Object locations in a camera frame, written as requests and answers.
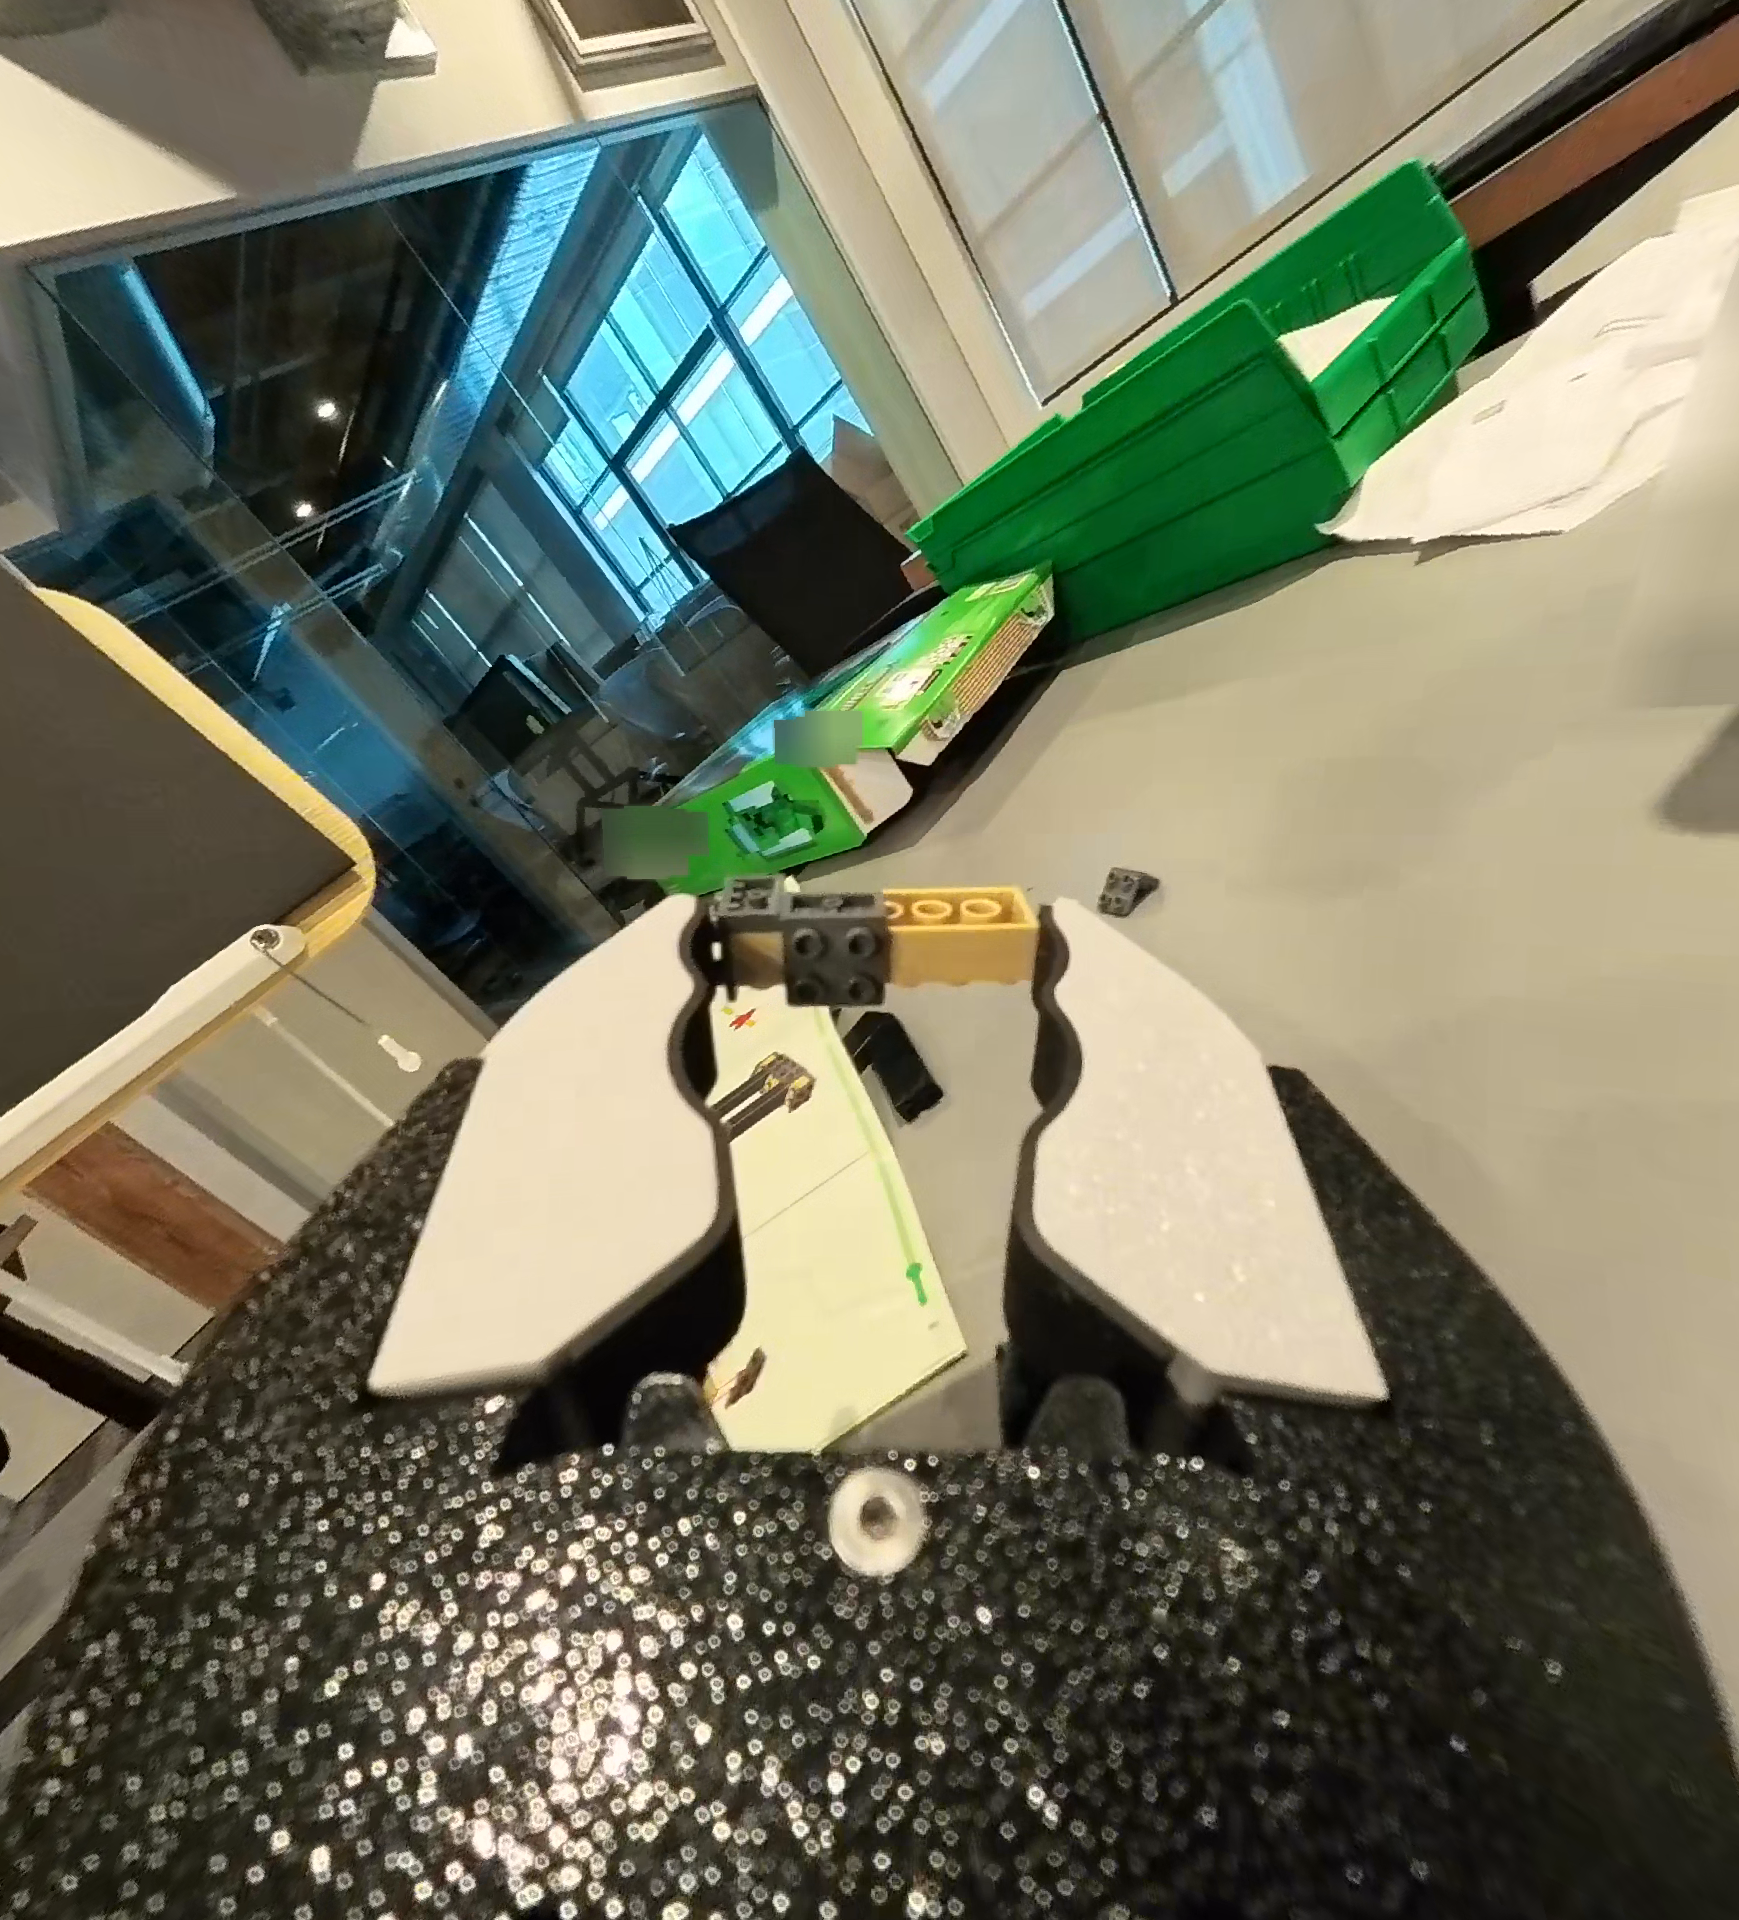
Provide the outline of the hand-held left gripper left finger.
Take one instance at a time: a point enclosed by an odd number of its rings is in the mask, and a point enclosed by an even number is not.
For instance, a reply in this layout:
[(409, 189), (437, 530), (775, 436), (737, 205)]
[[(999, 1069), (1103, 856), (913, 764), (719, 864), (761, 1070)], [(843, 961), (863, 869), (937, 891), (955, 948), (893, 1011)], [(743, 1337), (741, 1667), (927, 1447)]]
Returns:
[(731, 1151), (707, 1110), (699, 901), (647, 910), (485, 1046), (389, 1309), (385, 1401), (701, 1380), (745, 1291)]

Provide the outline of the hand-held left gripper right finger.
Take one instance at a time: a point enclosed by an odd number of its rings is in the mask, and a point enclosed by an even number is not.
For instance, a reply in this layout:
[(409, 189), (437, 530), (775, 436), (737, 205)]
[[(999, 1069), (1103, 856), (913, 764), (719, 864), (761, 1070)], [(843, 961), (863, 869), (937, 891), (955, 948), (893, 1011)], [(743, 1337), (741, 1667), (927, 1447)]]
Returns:
[(1047, 1374), (1375, 1408), (1389, 1389), (1257, 1044), (1073, 898), (1043, 909), (1005, 1325)]

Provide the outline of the tan and grey brick assembly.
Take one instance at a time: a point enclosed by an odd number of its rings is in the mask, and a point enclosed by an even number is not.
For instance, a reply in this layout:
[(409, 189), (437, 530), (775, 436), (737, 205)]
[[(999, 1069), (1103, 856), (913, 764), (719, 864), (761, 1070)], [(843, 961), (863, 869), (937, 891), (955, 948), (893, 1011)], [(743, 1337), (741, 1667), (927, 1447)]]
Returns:
[(803, 891), (741, 877), (693, 937), (717, 993), (779, 991), (791, 1006), (865, 1011), (889, 991), (1025, 986), (1041, 932), (1015, 886)]

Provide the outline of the grey desk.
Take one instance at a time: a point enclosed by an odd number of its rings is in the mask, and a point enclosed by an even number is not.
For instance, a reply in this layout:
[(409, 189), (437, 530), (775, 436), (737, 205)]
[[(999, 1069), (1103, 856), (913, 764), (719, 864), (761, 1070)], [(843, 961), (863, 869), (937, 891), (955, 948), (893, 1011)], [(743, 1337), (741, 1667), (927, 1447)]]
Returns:
[(1089, 644), (813, 885), (1161, 880), (1127, 932), (1305, 1072), (1565, 1371), (1739, 1751), (1739, 673), (1667, 705), (1649, 494), (1351, 548)]

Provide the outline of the toy instruction booklet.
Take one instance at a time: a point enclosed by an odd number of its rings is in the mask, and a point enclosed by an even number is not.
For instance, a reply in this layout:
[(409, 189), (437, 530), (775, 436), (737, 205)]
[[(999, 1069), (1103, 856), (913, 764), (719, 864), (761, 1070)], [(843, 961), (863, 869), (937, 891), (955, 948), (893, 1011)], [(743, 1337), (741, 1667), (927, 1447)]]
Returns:
[(969, 1347), (833, 1016), (745, 989), (711, 1021), (745, 1305), (705, 1392), (733, 1450), (815, 1454)]

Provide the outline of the long black toy brick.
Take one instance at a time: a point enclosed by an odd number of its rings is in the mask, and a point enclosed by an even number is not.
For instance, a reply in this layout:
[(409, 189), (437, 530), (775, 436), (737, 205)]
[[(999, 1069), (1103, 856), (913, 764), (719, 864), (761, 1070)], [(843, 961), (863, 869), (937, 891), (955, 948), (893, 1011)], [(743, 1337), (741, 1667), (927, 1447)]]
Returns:
[(941, 1105), (943, 1091), (903, 1021), (881, 1011), (863, 1013), (839, 1038), (857, 1075), (877, 1083), (899, 1122), (911, 1125)]

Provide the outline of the green toy box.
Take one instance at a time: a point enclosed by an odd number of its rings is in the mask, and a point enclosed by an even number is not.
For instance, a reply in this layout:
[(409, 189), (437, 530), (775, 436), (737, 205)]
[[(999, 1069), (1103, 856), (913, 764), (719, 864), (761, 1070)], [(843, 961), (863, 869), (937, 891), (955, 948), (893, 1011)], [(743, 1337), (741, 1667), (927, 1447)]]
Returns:
[(601, 879), (699, 898), (855, 853), (1053, 619), (1045, 562), (927, 595), (889, 636), (761, 708), (661, 799), (587, 805), (579, 848)]

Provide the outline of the black table with wooden edge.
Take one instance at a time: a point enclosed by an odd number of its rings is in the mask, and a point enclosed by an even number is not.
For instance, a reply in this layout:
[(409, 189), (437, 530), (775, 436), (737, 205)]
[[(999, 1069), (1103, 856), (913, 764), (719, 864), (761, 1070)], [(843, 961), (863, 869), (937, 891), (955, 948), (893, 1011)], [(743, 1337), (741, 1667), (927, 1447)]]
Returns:
[(369, 912), (359, 828), (0, 561), (0, 1201)]

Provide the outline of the black office chair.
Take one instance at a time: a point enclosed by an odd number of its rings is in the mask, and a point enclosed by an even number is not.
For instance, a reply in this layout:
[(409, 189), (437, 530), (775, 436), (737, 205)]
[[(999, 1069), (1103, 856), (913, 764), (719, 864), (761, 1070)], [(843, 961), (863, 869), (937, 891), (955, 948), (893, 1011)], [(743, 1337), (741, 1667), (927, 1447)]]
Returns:
[(667, 534), (811, 680), (893, 636), (929, 605), (929, 595), (905, 581), (903, 540), (805, 451)]

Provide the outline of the green plastic bin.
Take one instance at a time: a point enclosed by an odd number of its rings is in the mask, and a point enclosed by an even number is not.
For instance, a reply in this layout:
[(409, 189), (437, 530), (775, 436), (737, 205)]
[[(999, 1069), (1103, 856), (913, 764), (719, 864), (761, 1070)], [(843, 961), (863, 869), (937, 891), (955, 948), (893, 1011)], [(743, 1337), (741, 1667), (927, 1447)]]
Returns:
[(1293, 477), (1193, 496), (1191, 473), (1091, 462), (1073, 427), (1045, 420), (911, 528), (943, 589), (1049, 565), (1073, 626), (1097, 635), (1319, 551), (1319, 491)]
[[(1389, 296), (1315, 384), (1277, 346)], [(1187, 469), (1195, 499), (1301, 474), (1329, 517), (1453, 396), (1481, 331), (1471, 249), (1427, 169), (1405, 162), (1091, 389), (1073, 427), (1093, 464)]]

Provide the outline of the white paper sheets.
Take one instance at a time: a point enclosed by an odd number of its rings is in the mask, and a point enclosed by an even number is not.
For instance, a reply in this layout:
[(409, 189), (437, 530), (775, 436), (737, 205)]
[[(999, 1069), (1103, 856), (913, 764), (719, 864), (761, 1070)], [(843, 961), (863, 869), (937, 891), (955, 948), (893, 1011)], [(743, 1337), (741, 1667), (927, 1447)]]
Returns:
[(1739, 185), (1687, 200), (1365, 471), (1319, 532), (1435, 546), (1569, 532), (1655, 479), (1739, 267)]

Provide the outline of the white paper in bin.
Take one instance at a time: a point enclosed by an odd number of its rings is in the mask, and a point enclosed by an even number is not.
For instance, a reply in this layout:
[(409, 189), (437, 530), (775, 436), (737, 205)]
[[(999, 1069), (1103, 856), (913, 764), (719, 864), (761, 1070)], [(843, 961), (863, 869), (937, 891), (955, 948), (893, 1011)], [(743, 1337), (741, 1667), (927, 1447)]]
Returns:
[(1325, 321), (1281, 333), (1277, 346), (1291, 367), (1315, 384), (1369, 326), (1385, 317), (1391, 305), (1393, 296), (1361, 301)]

